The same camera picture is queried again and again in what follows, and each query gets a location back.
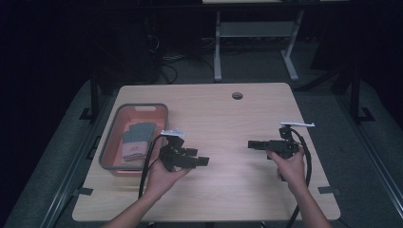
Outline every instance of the plastic tray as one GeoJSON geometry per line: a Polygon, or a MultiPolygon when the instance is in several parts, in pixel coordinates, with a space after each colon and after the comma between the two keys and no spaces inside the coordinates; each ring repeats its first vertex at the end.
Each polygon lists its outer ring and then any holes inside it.
{"type": "MultiPolygon", "coordinates": [[[[151,122],[156,124],[153,139],[165,130],[168,108],[165,104],[123,104],[118,108],[103,145],[99,164],[112,175],[118,177],[141,176],[143,167],[122,164],[122,134],[132,124],[151,122]]],[[[151,160],[158,158],[162,139],[155,143],[151,160]]]]}

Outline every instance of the wrist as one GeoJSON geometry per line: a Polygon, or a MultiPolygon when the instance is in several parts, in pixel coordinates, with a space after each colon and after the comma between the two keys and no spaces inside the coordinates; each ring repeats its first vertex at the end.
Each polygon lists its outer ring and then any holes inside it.
{"type": "Polygon", "coordinates": [[[162,196],[160,196],[159,194],[150,192],[150,191],[145,191],[142,198],[144,198],[145,200],[151,201],[151,202],[156,202],[158,200],[160,200],[162,196]]]}
{"type": "Polygon", "coordinates": [[[295,197],[299,196],[305,196],[306,194],[310,194],[308,187],[306,186],[305,182],[302,184],[297,184],[297,185],[288,185],[288,188],[290,189],[291,193],[295,197]]]}

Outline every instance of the right hand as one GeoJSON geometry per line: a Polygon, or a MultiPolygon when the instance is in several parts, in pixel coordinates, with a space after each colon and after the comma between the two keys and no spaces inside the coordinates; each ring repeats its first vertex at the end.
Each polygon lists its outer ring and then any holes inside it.
{"type": "Polygon", "coordinates": [[[305,152],[301,146],[298,152],[287,160],[280,157],[276,152],[267,150],[266,153],[278,166],[278,178],[285,178],[288,182],[288,188],[293,194],[298,189],[307,187],[305,182],[305,163],[303,161],[305,152]]]}

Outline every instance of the table leg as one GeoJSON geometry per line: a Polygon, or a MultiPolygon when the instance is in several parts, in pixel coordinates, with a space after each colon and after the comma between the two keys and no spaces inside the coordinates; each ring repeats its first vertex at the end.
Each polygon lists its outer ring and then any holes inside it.
{"type": "Polygon", "coordinates": [[[287,67],[288,74],[290,75],[291,80],[297,81],[298,80],[298,75],[296,72],[296,69],[294,68],[293,62],[291,61],[291,51],[293,50],[294,43],[296,42],[299,27],[302,21],[302,16],[303,16],[304,10],[300,10],[297,15],[297,20],[294,23],[293,29],[291,31],[291,36],[290,36],[290,44],[285,50],[281,51],[281,56],[282,59],[284,60],[284,64],[287,67]]]}
{"type": "Polygon", "coordinates": [[[214,83],[221,82],[221,59],[220,59],[220,12],[217,12],[216,22],[216,53],[214,53],[214,83]]]}

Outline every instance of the wooden table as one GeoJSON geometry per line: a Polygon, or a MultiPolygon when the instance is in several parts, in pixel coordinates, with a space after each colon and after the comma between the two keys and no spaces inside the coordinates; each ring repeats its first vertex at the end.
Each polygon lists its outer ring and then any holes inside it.
{"type": "MultiPolygon", "coordinates": [[[[100,146],[89,168],[85,188],[73,212],[79,221],[110,220],[137,199],[140,178],[117,178],[98,163],[106,132],[123,104],[163,103],[169,128],[186,132],[184,147],[209,157],[178,181],[144,216],[144,221],[287,220],[296,207],[286,182],[276,179],[277,167],[264,151],[247,148],[248,141],[279,140],[280,122],[300,122],[297,103],[287,84],[137,85],[124,86],[112,108],[100,146]],[[232,98],[234,92],[243,95],[232,98]]],[[[310,191],[328,219],[340,212],[308,131],[297,128],[310,148],[313,174],[310,191]]]]}

